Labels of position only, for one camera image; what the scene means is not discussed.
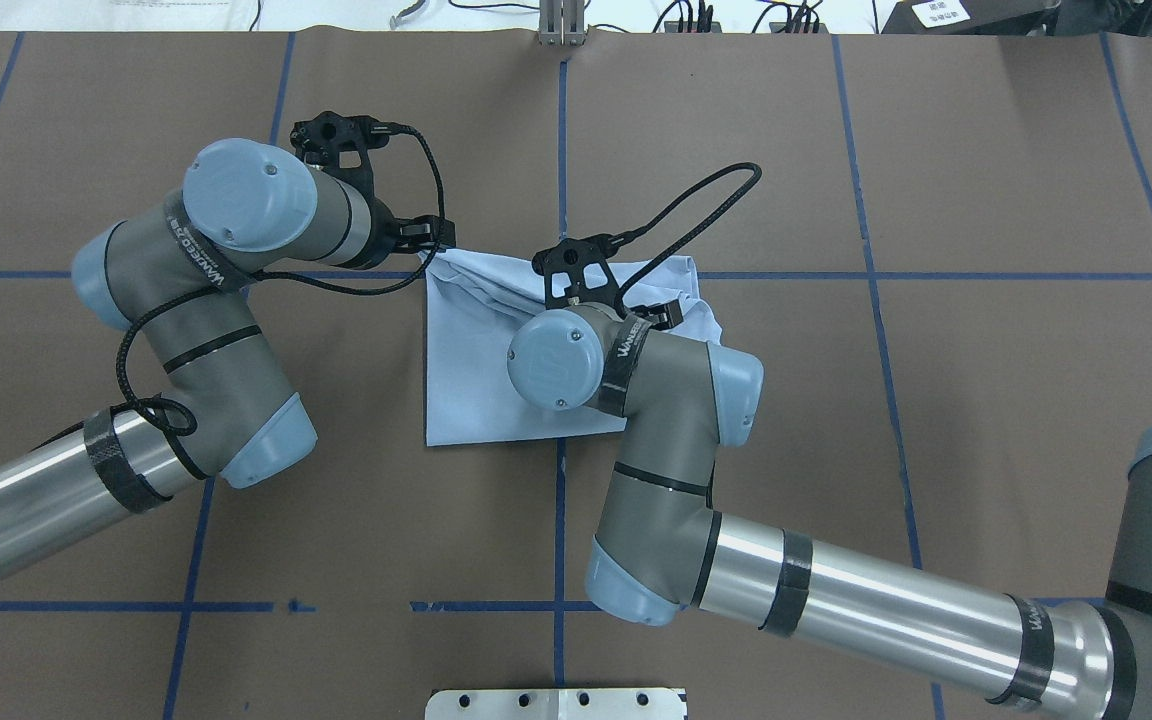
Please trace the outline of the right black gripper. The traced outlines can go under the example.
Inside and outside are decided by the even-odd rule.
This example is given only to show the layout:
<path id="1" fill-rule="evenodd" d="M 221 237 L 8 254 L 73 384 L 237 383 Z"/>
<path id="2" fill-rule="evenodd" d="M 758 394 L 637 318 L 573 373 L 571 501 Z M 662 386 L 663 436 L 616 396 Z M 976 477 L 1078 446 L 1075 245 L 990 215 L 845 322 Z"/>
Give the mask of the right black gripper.
<path id="1" fill-rule="evenodd" d="M 632 236 L 566 238 L 559 241 L 558 247 L 536 252 L 532 256 L 532 270 L 544 279 L 545 306 L 561 309 L 577 304 L 602 304 L 612 306 L 617 318 L 626 319 L 627 316 L 635 314 L 655 331 L 668 331 L 684 323 L 684 310 L 677 300 L 662 304 L 626 306 L 626 293 L 675 253 L 672 249 L 659 252 L 645 268 L 631 275 L 626 285 L 620 285 L 612 273 L 608 259 L 634 240 Z"/>

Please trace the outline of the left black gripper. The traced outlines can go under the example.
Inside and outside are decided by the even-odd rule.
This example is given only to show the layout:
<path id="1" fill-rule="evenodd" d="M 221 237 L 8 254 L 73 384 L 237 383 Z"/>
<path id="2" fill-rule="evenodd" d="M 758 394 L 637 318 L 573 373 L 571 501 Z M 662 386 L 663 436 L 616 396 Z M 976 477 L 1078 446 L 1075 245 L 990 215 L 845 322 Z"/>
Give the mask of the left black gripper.
<path id="1" fill-rule="evenodd" d="M 394 217 L 376 196 L 376 173 L 369 152 L 388 145 L 394 136 L 415 138 L 429 161 L 435 187 L 435 213 Z M 442 172 L 419 129 L 402 123 L 335 111 L 321 111 L 291 127 L 294 156 L 334 179 L 346 196 L 346 233 L 333 251 L 317 263 L 344 270 L 372 270 L 393 253 L 442 253 L 458 247 L 456 225 L 445 217 Z"/>

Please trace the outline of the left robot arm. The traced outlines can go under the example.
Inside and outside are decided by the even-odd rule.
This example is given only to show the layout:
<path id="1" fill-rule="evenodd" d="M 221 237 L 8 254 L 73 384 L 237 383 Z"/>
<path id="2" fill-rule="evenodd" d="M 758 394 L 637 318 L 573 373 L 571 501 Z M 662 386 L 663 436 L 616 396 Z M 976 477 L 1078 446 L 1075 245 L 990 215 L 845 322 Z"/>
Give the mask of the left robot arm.
<path id="1" fill-rule="evenodd" d="M 247 488 L 317 444 L 244 290 L 289 281 L 334 291 L 282 260 L 372 270 L 393 253 L 454 245 L 438 169 L 433 214 L 397 218 L 376 196 L 369 154 L 419 129 L 323 111 L 291 149 L 221 138 L 200 149 L 156 209 L 111 225 L 76 255 L 70 281 L 122 333 L 122 401 L 0 467 L 0 579 L 119 521 L 160 509 L 195 482 Z"/>

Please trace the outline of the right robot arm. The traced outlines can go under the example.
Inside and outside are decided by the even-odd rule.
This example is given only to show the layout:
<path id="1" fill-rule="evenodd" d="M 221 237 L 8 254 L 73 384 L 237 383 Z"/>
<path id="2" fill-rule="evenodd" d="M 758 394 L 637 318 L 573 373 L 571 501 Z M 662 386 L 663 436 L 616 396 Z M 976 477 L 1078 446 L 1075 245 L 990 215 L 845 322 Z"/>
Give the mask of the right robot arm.
<path id="1" fill-rule="evenodd" d="M 708 350 L 545 310 L 522 397 L 626 420 L 590 600 L 817 641 L 990 717 L 1152 717 L 1152 279 L 759 275 Z"/>

